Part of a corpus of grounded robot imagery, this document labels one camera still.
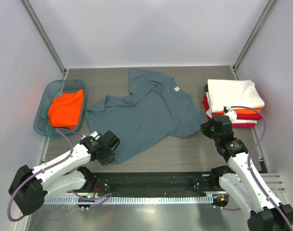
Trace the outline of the blue-grey t-shirt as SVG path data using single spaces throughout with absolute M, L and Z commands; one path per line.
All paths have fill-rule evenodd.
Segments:
M 139 69 L 129 70 L 129 95 L 106 96 L 86 109 L 85 118 L 90 132 L 110 130 L 120 139 L 116 164 L 168 136 L 187 138 L 205 121 L 191 94 L 174 78 Z

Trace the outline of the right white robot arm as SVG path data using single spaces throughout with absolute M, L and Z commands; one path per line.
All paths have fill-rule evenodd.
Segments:
M 283 204 L 265 183 L 251 162 L 244 143 L 235 138 L 232 122 L 218 115 L 201 125 L 204 136 L 212 139 L 226 165 L 213 168 L 209 179 L 214 190 L 225 190 L 247 216 L 251 231 L 293 230 L 293 208 Z

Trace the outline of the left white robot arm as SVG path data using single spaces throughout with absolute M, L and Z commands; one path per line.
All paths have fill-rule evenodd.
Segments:
M 7 208 L 9 220 L 12 204 L 16 204 L 23 216 L 33 214 L 45 201 L 74 190 L 90 192 L 97 185 L 96 176 L 85 164 L 98 161 L 106 166 L 115 159 L 115 150 L 120 144 L 119 138 L 107 131 L 82 136 L 78 144 L 70 145 L 69 151 L 59 157 L 30 168 L 20 167 L 9 187 L 11 196 Z

